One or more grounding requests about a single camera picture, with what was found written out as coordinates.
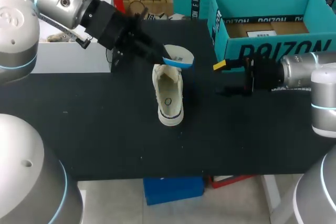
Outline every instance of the red object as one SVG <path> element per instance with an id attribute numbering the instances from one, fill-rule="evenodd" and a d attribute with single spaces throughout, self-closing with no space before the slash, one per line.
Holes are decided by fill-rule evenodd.
<path id="1" fill-rule="evenodd" d="M 212 177 L 209 176 L 209 183 L 211 184 L 211 186 L 213 188 L 216 189 L 216 188 L 220 188 L 222 186 L 227 186 L 227 185 L 236 183 L 238 181 L 241 181 L 241 180 L 244 180 L 244 179 L 247 179 L 247 178 L 251 178 L 251 177 L 254 177 L 254 175 L 235 176 L 233 178 L 227 178 L 227 179 L 223 179 L 223 180 L 215 182 L 215 181 L 212 180 Z"/>
<path id="2" fill-rule="evenodd" d="M 122 13 L 125 13 L 125 6 L 123 0 L 113 0 L 113 1 L 115 8 L 121 11 Z"/>

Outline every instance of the shoe tongue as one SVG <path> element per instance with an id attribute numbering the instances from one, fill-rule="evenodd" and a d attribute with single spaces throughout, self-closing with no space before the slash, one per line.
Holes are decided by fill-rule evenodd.
<path id="1" fill-rule="evenodd" d="M 163 70 L 163 74 L 166 74 L 169 78 L 171 78 L 175 83 L 178 82 L 178 72 L 174 67 L 165 67 Z"/>

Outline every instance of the shoe insole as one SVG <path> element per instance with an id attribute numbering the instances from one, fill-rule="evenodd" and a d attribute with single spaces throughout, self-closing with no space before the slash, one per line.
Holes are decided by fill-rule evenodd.
<path id="1" fill-rule="evenodd" d="M 179 114 L 181 108 L 179 104 L 179 89 L 176 82 L 174 82 L 169 76 L 163 74 L 159 79 L 159 94 L 161 100 L 161 106 L 163 112 L 167 116 L 176 116 Z"/>

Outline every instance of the white label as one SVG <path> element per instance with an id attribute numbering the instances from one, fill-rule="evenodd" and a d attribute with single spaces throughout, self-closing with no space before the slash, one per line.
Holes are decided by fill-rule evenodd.
<path id="1" fill-rule="evenodd" d="M 277 33 L 274 30 L 270 30 L 270 31 L 248 31 L 247 35 L 250 38 L 254 38 L 254 37 L 277 36 Z"/>

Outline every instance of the blue box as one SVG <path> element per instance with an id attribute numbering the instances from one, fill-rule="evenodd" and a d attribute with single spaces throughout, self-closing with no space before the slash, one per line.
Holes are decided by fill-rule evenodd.
<path id="1" fill-rule="evenodd" d="M 143 187 L 147 205 L 202 196 L 204 183 L 201 177 L 144 178 Z"/>
<path id="2" fill-rule="evenodd" d="M 226 25 L 246 23 L 280 27 L 301 24 L 306 33 L 229 37 Z M 253 53 L 278 60 L 283 55 L 336 50 L 336 15 L 325 0 L 211 0 L 208 29 L 218 61 Z"/>
<path id="3" fill-rule="evenodd" d="M 174 0 L 174 13 L 192 19 L 208 19 L 210 0 Z"/>

